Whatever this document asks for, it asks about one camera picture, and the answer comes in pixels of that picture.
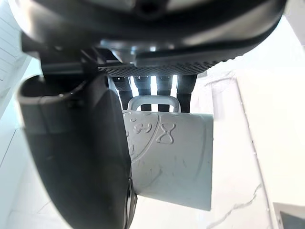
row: white marble surface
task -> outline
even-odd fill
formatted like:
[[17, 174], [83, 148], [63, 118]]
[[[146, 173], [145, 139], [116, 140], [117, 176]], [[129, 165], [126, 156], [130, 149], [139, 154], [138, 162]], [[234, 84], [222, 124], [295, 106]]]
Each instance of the white marble surface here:
[[[272, 228], [238, 88], [230, 78], [233, 76], [225, 75], [228, 80], [216, 83], [212, 77], [198, 79], [192, 97], [192, 111], [215, 113], [212, 210], [139, 197], [131, 229]], [[204, 96], [211, 89], [212, 95]], [[7, 224], [7, 229], [20, 228], [69, 228], [31, 165], [24, 173]]]

